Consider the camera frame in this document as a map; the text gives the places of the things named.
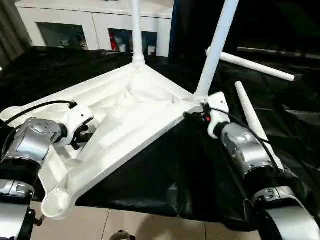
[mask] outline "curtain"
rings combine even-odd
[[[0,67],[23,54],[30,42],[14,0],[0,0]]]

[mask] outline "cabinet door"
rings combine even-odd
[[[17,8],[35,46],[99,49],[91,12]]]
[[[169,55],[171,19],[141,17],[144,55]],[[93,13],[96,34],[101,49],[132,52],[132,17]]]

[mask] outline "wire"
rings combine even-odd
[[[211,110],[214,110],[214,111],[218,111],[218,112],[221,112],[223,114],[226,114],[228,115],[233,121],[235,121],[237,124],[239,124],[241,127],[243,128],[246,128],[250,133],[252,133],[252,135],[258,140],[258,142],[262,145],[262,147],[264,148],[264,150],[266,151],[266,154],[269,156],[271,162],[273,163],[274,167],[275,167],[275,170],[277,171],[277,173],[280,175],[281,174],[281,171],[274,159],[274,157],[272,156],[270,150],[267,148],[266,144],[264,143],[263,139],[261,139],[256,133],[255,131],[253,131],[248,125],[244,124],[243,121],[241,121],[239,118],[237,118],[236,116],[226,112],[226,111],[223,111],[223,110],[220,110],[218,108],[214,108],[214,107],[210,107]]]
[[[6,136],[6,139],[3,143],[2,146],[2,151],[1,151],[1,158],[3,159],[4,156],[6,155],[6,151],[7,151],[7,146],[8,146],[8,142],[9,140],[12,138],[12,136],[16,133],[16,131],[21,127],[21,125],[15,127],[14,129],[11,130],[11,132],[8,134],[8,136]]]
[[[44,103],[41,103],[39,105],[36,105],[36,106],[33,106],[33,107],[30,107],[20,113],[18,113],[17,115],[9,118],[7,121],[5,121],[1,126],[0,126],[0,132],[1,130],[7,126],[9,123],[11,123],[12,121],[16,120],[17,118],[35,110],[35,109],[39,109],[41,107],[44,107],[44,106],[47,106],[47,105],[51,105],[51,104],[69,104],[69,108],[73,108],[77,105],[77,103],[73,102],[73,101],[64,101],[64,100],[57,100],[57,101],[48,101],[48,102],[44,102]]]

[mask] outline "table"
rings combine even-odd
[[[104,50],[32,47],[0,72],[0,111],[23,106],[131,60],[128,54]],[[242,81],[275,153],[287,168],[291,187],[309,211],[318,213],[320,72],[316,67],[305,68],[296,63],[268,59],[261,62],[295,74],[296,81],[290,83],[221,62],[209,93],[223,91],[230,113],[245,120],[234,87],[236,81]],[[146,63],[193,93],[204,58],[193,64],[147,57]],[[4,138],[5,135],[0,136],[1,143]],[[210,138],[205,126],[184,120],[85,193],[76,204],[219,222],[231,230],[253,231],[256,226],[246,190],[230,169],[228,159],[220,141]],[[38,182],[35,200],[43,197]]]

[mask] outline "red object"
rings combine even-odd
[[[113,32],[110,32],[110,42],[111,42],[112,51],[119,52],[119,48],[118,48],[118,45],[116,43],[115,35],[114,35]]]

